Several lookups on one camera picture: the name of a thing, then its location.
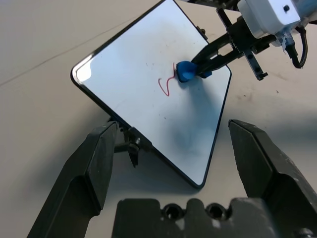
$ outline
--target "red squiggle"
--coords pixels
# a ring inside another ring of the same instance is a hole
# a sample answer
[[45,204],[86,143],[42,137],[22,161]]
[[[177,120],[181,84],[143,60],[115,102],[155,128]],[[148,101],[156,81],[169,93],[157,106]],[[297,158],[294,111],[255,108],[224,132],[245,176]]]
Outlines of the red squiggle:
[[167,93],[165,93],[164,89],[162,88],[162,86],[161,86],[161,84],[160,84],[160,81],[161,81],[162,79],[161,79],[161,78],[158,79],[158,84],[159,84],[161,90],[162,90],[163,93],[164,93],[166,96],[168,96],[168,97],[169,97],[168,82],[169,82],[171,79],[175,78],[175,76],[176,76],[175,63],[173,63],[173,71],[174,71],[174,75],[173,75],[171,78],[168,78],[167,81],[166,81]]

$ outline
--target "blue sponge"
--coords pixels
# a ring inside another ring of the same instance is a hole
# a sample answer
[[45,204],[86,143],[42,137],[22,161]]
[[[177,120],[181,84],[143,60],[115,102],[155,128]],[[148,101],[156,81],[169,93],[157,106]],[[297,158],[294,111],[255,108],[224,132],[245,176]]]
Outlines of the blue sponge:
[[[195,63],[191,63],[189,61],[182,61],[177,64],[176,72],[178,76],[178,80],[182,83],[188,82],[195,78],[197,65]],[[207,72],[204,74],[204,78],[209,77],[212,72]]]

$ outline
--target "black cable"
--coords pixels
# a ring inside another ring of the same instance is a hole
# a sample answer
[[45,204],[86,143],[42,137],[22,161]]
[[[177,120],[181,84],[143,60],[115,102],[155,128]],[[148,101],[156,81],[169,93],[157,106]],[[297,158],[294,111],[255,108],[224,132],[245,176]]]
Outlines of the black cable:
[[307,43],[307,37],[306,37],[306,30],[303,26],[298,26],[295,28],[295,30],[297,30],[298,33],[300,33],[301,39],[302,39],[303,53],[302,53],[301,61],[298,61],[298,57],[297,57],[298,54],[297,54],[296,49],[295,49],[295,43],[287,46],[285,50],[287,51],[289,57],[292,59],[293,65],[296,68],[302,68],[306,62],[307,53],[308,53],[308,43]]

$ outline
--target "table surface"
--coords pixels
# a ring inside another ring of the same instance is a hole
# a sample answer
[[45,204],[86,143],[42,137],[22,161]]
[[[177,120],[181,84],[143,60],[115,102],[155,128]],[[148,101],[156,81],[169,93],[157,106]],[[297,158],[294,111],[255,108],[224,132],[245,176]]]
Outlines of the table surface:
[[[157,0],[4,0],[0,7],[0,230],[26,237],[63,164],[108,115],[71,82],[71,68],[141,15]],[[212,41],[225,33],[215,9],[179,2]],[[239,13],[228,13],[231,20]],[[240,119],[264,129],[317,190],[316,26],[307,27],[309,54],[295,69],[281,48],[257,56],[269,76],[258,82],[244,58],[229,67],[232,80],[205,187],[197,191],[153,155],[134,169],[115,155],[102,213],[86,237],[110,237],[116,204],[123,198],[156,198],[185,207],[191,197],[228,206],[245,191],[227,128]]]

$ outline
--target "whiteboard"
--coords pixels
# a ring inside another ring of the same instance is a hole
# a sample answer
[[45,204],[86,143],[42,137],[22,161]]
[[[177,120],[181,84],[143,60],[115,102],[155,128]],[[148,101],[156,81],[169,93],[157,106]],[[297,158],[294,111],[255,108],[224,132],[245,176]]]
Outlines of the whiteboard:
[[194,186],[203,186],[230,70],[188,83],[173,77],[175,64],[191,61],[207,44],[173,0],[116,37],[75,66],[73,80],[150,140]]

